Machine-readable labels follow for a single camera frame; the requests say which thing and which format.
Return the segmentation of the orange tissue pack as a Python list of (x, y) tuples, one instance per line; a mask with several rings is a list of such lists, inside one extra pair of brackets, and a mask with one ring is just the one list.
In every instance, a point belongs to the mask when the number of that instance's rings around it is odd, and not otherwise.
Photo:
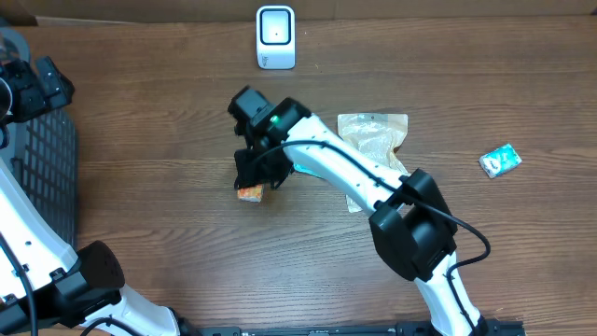
[(237, 198), (245, 202), (260, 203), (263, 194), (264, 186), (262, 184), (237, 190)]

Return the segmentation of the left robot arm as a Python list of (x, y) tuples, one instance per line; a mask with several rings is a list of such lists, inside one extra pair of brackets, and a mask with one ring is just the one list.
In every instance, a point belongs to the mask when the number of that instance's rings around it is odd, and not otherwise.
[(174, 309), (126, 284), (101, 241), (77, 248), (78, 136), (64, 108), (75, 88), (49, 57), (1, 66), (1, 147), (20, 124), (17, 156), (1, 164), (1, 332), (55, 325), (110, 335), (197, 335)]

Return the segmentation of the teal wipes packet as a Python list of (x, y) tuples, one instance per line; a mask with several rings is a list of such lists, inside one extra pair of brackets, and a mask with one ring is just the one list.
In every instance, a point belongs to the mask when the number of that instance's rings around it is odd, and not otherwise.
[(294, 168), (294, 170), (295, 170), (297, 173), (301, 173), (301, 174), (305, 174), (305, 175), (311, 175), (311, 176), (314, 176), (314, 177), (317, 177), (317, 178), (321, 178), (321, 176), (320, 176), (319, 174), (317, 174), (317, 173), (316, 173), (316, 172), (314, 172), (313, 170), (311, 170), (311, 169), (309, 169), (309, 168), (307, 168), (307, 167), (304, 167), (304, 166), (302, 166), (302, 165), (299, 165), (299, 164), (296, 164), (296, 163), (295, 163), (295, 164), (293, 165), (293, 168)]

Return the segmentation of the beige plastic pouch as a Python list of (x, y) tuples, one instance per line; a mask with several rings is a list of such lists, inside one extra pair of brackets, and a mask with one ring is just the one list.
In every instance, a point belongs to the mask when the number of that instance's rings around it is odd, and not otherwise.
[(408, 134), (406, 114), (340, 114), (337, 124), (339, 136), (359, 152), (403, 175), (409, 174), (396, 156)]

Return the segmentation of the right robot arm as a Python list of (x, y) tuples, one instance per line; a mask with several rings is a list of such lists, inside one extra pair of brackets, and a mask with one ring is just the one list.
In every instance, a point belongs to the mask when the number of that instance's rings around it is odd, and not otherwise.
[(375, 249), (386, 265), (416, 284), (441, 335), (483, 335), (488, 327), (458, 273), (454, 217), (435, 180), (421, 169), (404, 174), (375, 162), (333, 133), (293, 98), (274, 105), (250, 87), (230, 101), (236, 189), (279, 188), (300, 165), (342, 191), (367, 214)]

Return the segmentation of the small teal packet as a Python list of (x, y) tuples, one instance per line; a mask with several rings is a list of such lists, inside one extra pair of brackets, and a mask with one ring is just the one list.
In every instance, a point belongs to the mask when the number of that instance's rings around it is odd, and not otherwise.
[(503, 175), (518, 167), (521, 163), (521, 157), (509, 143), (479, 158), (479, 165), (489, 178)]

